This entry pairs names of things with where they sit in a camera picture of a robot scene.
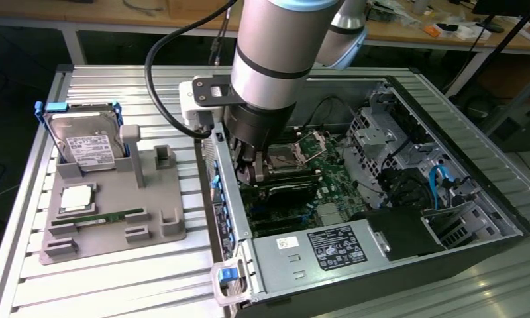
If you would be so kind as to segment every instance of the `black ring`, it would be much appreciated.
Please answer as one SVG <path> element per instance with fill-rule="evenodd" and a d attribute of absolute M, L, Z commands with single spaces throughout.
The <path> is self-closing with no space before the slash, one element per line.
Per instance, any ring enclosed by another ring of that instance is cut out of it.
<path fill-rule="evenodd" d="M 247 64 L 250 68 L 253 68 L 258 73 L 269 76 L 270 78 L 279 78 L 281 80 L 293 80 L 306 76 L 311 69 L 310 67 L 309 69 L 301 72 L 293 72 L 293 73 L 278 72 L 270 70 L 269 68 L 265 68 L 263 66 L 258 65 L 254 61 L 251 61 L 250 58 L 241 51 L 239 47 L 237 47 L 237 55 L 241 57 L 242 61 Z"/>
<path fill-rule="evenodd" d="M 359 34 L 361 31 L 363 30 L 363 26 L 361 28 L 339 28 L 338 26 L 329 25 L 327 28 L 331 32 L 337 34 Z"/>

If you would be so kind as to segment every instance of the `metal bracket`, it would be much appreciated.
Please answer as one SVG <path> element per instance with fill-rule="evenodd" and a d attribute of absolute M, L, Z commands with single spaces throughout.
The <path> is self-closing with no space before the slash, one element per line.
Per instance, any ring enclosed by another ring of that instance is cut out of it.
<path fill-rule="evenodd" d="M 229 86 L 229 75 L 194 79 L 193 95 L 194 102 L 201 107 L 245 105 L 245 101 Z"/>

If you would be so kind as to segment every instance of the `hard drive label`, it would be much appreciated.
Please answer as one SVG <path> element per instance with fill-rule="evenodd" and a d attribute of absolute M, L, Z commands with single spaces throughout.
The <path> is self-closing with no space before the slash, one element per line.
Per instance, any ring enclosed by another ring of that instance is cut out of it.
<path fill-rule="evenodd" d="M 322 270 L 334 270 L 367 261 L 349 225 L 309 233 L 309 240 Z"/>
<path fill-rule="evenodd" d="M 111 153 L 106 135 L 69 137 L 66 142 L 69 143 L 74 160 L 81 166 L 114 163 L 114 154 Z"/>

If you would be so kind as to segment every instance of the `motherboard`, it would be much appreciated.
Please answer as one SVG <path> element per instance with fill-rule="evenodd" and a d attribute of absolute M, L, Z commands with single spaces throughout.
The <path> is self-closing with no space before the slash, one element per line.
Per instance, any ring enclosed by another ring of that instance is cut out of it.
<path fill-rule="evenodd" d="M 269 175 L 281 181 L 241 185 L 254 237 L 338 224 L 366 210 L 335 139 L 317 130 L 298 135 L 269 147 Z"/>

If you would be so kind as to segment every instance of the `metal workbench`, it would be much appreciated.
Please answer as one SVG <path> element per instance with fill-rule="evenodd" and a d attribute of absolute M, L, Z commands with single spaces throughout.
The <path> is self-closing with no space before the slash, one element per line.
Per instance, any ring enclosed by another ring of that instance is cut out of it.
<path fill-rule="evenodd" d="M 407 69 L 362 70 L 395 76 L 417 98 L 435 94 Z M 154 68 L 161 100 L 174 116 L 179 117 L 177 84 L 195 75 L 226 73 L 227 67 Z M 187 237 L 42 266 L 37 251 L 57 153 L 39 128 L 0 248 L 0 317 L 223 317 L 211 295 L 213 261 L 193 141 L 157 113 L 142 67 L 77 66 L 57 73 L 47 101 L 114 99 L 122 105 L 123 122 L 141 126 L 139 150 L 167 144 L 177 153 Z M 530 220 L 530 210 L 523 214 Z M 454 278 L 322 315 L 359 316 L 530 317 L 530 240 Z"/>

